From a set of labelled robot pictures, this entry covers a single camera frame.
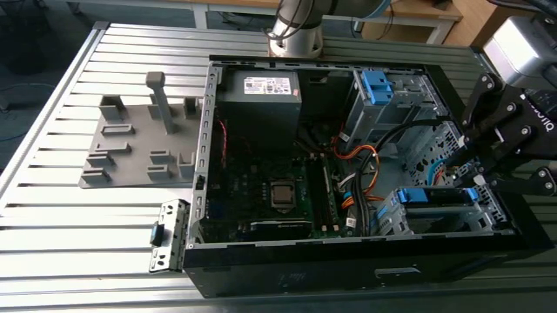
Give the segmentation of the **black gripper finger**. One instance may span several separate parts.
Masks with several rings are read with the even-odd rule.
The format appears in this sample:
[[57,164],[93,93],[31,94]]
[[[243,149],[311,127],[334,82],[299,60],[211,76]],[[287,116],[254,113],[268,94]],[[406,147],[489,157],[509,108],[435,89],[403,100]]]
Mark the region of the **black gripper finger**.
[[531,196],[556,195],[556,168],[541,166],[529,176],[514,175],[521,160],[521,145],[501,143],[495,147],[470,144],[455,151],[455,166],[466,171],[455,178],[461,188],[486,186],[499,192]]
[[446,159],[447,168],[462,166],[471,160],[487,170],[517,150],[523,139],[518,133],[505,138],[502,128],[518,120],[522,111],[518,94],[519,90],[505,87],[495,74],[479,75],[458,118],[462,137],[459,148]]

